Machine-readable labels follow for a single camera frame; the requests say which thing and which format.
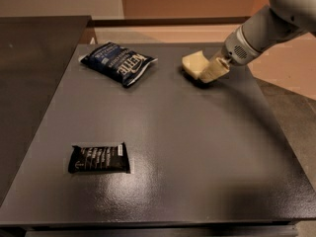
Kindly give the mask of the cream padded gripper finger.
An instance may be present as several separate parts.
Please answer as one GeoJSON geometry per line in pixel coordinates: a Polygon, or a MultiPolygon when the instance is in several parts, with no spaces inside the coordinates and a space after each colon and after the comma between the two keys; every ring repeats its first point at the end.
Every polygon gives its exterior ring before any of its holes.
{"type": "Polygon", "coordinates": [[[210,83],[230,71],[229,61],[225,58],[222,51],[218,51],[211,59],[204,62],[198,79],[202,83],[210,83]]]}

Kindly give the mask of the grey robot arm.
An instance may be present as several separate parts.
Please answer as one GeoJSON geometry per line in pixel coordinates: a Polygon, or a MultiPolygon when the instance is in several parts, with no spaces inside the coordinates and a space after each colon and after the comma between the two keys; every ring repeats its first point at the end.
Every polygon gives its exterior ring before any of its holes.
{"type": "Polygon", "coordinates": [[[212,82],[227,74],[231,66],[247,65],[278,43],[316,33],[316,0],[269,2],[227,37],[198,80],[212,82]]]}

